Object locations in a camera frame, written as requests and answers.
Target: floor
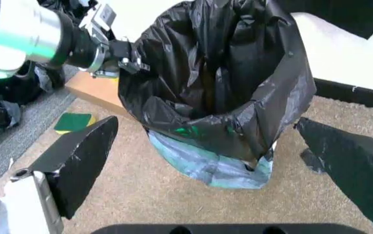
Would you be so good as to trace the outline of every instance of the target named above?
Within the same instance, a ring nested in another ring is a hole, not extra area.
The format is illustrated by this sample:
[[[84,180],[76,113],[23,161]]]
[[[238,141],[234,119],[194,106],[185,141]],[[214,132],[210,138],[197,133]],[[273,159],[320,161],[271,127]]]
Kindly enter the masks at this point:
[[[113,113],[81,99],[70,112]],[[373,109],[315,97],[304,115],[331,126],[373,137]],[[373,224],[344,196],[329,176],[311,172],[299,158],[306,148],[289,127],[278,140],[274,170],[261,190],[207,187],[178,173],[151,146],[142,126],[118,117],[119,130],[107,163],[64,233],[90,233],[119,223],[338,223],[367,233]],[[58,135],[51,126],[0,179],[26,167]]]

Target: wooden block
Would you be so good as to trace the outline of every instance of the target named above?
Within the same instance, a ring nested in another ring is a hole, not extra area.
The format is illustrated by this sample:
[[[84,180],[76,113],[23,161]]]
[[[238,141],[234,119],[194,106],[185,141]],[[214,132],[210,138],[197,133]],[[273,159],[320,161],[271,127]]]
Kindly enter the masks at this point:
[[[78,72],[66,84],[77,97],[133,119],[118,97],[118,82],[108,78],[92,78],[87,72]]]

